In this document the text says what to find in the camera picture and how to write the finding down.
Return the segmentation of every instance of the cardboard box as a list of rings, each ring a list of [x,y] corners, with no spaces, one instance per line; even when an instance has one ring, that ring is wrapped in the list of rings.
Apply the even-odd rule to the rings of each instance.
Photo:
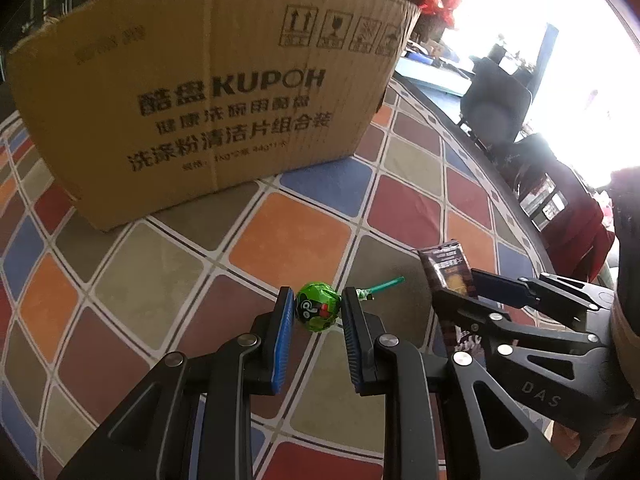
[[[92,0],[19,43],[8,75],[106,230],[353,153],[416,19],[404,0]]]

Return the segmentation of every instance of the shipping symbol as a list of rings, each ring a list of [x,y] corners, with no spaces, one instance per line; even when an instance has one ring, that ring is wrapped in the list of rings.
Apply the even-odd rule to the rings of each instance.
[[[322,20],[322,28],[316,45],[320,48],[342,48],[352,19],[353,14],[348,12],[328,10]]]
[[[380,39],[380,44],[376,49],[376,54],[379,56],[393,56],[398,49],[399,34],[400,30],[395,25],[387,23],[384,34]]]
[[[280,31],[280,46],[309,46],[317,16],[317,7],[288,5]]]
[[[380,22],[380,20],[361,16],[356,25],[356,30],[353,33],[353,39],[349,44],[349,50],[363,54],[371,52],[381,25],[382,22]]]

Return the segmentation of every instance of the cartoon face on wrapper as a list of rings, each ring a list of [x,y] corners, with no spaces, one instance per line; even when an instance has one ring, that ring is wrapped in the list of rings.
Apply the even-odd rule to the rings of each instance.
[[[296,317],[312,332],[329,328],[339,311],[340,296],[326,283],[307,283],[296,296]]]

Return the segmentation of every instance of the chair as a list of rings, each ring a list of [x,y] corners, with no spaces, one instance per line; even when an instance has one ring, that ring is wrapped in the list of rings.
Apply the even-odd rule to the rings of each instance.
[[[485,57],[476,63],[476,76],[460,99],[458,125],[469,126],[474,142],[495,158],[496,151],[515,140],[530,105],[529,90]]]

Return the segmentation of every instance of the red bow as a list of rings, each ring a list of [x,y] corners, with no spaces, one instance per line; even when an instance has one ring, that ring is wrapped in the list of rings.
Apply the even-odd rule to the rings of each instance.
[[[422,0],[418,8],[427,16],[439,16],[446,27],[455,28],[456,21],[453,18],[453,11],[458,8],[462,0]]]

